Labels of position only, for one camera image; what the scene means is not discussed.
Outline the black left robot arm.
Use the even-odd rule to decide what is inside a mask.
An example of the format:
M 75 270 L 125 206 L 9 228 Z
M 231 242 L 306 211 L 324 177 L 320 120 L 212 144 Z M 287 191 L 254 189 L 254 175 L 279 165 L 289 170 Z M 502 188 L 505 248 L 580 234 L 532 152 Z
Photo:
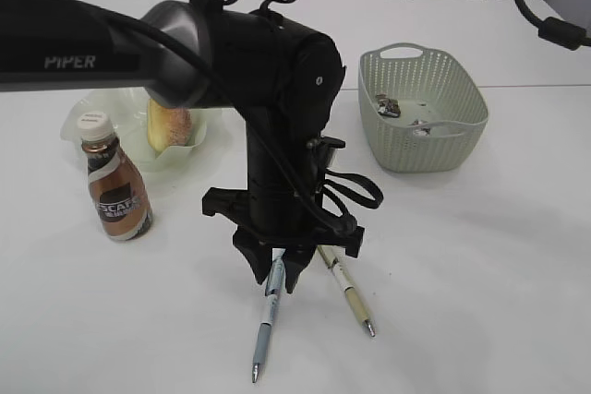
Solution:
M 356 257 L 363 229 L 341 209 L 350 191 L 330 181 L 325 137 L 345 68 L 328 35 L 237 0 L 163 1 L 132 18 L 76 0 L 1 0 L 4 91 L 142 87 L 166 108 L 232 108 L 247 134 L 247 188 L 213 188 L 207 216 L 235 226 L 233 242 L 263 281 L 284 249 L 293 290 L 320 245 Z

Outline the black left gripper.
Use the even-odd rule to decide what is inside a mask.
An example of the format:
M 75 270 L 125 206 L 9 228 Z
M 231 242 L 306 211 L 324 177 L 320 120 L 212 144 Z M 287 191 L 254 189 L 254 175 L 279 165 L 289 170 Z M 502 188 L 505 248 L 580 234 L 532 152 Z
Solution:
M 247 188 L 210 188 L 202 199 L 207 216 L 223 215 L 236 226 L 234 247 L 257 284 L 269 275 L 272 248 L 283 252 L 285 289 L 292 293 L 318 245 L 341 247 L 357 257 L 364 229 L 335 194 L 362 205 L 364 197 L 332 181 L 327 160 L 344 147 L 321 134 L 331 98 L 282 98 L 275 103 L 238 104 L 247 129 Z

